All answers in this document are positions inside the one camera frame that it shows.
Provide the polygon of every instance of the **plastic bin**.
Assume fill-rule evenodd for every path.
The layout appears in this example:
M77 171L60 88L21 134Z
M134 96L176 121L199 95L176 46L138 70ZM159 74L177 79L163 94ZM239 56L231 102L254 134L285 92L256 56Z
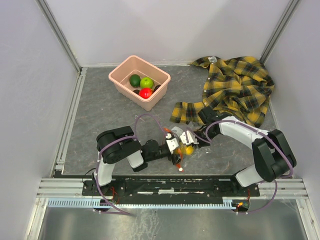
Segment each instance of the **plastic bin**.
M141 78L151 78L154 82L153 88L156 85L161 86L149 98L144 99L133 92L135 89L141 89L140 87L136 88L130 85L129 79L133 74L137 74ZM168 73L162 71L151 63L138 56L132 55L110 72L109 79L114 83L115 88L120 93L134 101L143 109L150 111L166 94L171 77Z

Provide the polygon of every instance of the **white wall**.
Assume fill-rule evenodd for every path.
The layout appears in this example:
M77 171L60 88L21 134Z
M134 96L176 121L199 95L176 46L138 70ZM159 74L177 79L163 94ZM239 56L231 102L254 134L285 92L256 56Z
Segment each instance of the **white wall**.
M47 0L83 67L259 58L289 0Z
M272 108L320 220L320 1L303 0L266 62Z
M24 237L77 73L34 0L0 1L0 235Z

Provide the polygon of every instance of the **gray tabletop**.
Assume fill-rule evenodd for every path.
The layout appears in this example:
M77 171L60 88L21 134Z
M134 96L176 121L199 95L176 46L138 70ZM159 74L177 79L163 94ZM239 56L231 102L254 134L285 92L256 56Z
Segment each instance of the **gray tabletop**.
M163 127L177 124L169 121L176 102L200 102L208 70L197 66L165 66L162 70L171 75L166 95L147 112L119 93L109 81L112 67L89 68L77 109L74 126L64 165L64 175L81 175L94 168L97 161L96 137L103 131L134 126L135 118L144 113L154 115ZM268 111L261 126L265 130L275 129ZM162 132L150 117L143 117L137 126L141 144L149 139L160 142ZM253 164L252 151L230 137L218 135L211 147L197 149L183 160L185 175L231 175ZM179 175L176 166L167 159L148 164L148 168L133 172L128 161L116 164L114 175Z

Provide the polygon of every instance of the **plaid cloth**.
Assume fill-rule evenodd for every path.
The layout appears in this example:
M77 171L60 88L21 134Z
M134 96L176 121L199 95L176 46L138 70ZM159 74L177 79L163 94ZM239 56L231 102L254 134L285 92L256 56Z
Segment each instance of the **plaid cloth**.
M275 83L265 66L252 56L223 60L206 56L191 65L209 70L202 102L177 102L171 122L203 124L198 112L206 106L219 113L227 112L249 125L260 127L269 106Z

